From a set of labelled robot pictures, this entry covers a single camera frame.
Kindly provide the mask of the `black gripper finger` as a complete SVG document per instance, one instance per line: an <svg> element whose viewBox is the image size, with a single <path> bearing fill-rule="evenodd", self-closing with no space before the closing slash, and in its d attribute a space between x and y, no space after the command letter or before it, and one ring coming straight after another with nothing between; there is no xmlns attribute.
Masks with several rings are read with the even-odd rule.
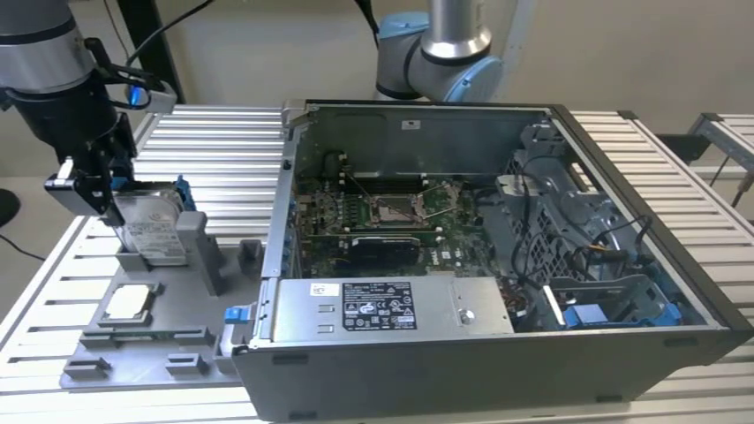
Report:
<svg viewBox="0 0 754 424"><path fill-rule="evenodd" d="M114 176L110 179L105 177L90 177L87 181L91 183L91 192L97 201L97 212L107 226L123 226L126 220L119 211L115 201L115 192L126 185L126 177Z"/></svg>

